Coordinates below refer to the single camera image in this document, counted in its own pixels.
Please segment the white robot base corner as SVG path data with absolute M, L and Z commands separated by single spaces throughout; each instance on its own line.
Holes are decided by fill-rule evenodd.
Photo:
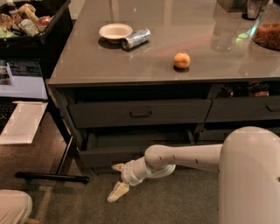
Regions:
M 25 224 L 32 212 L 32 198 L 19 190 L 0 191 L 0 224 Z

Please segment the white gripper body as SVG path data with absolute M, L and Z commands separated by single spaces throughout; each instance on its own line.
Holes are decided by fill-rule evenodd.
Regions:
M 136 186 L 143 182 L 143 179 L 137 176 L 135 168 L 137 168 L 136 160 L 131 160 L 124 165 L 121 171 L 121 179 L 123 183 L 129 186 Z

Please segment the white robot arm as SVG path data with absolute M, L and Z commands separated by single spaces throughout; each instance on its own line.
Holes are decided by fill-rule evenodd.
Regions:
M 113 165 L 121 180 L 108 201 L 145 179 L 172 174 L 178 165 L 218 173 L 218 224 L 280 224 L 280 138 L 253 126 L 233 131 L 220 144 L 152 145 L 143 157 Z

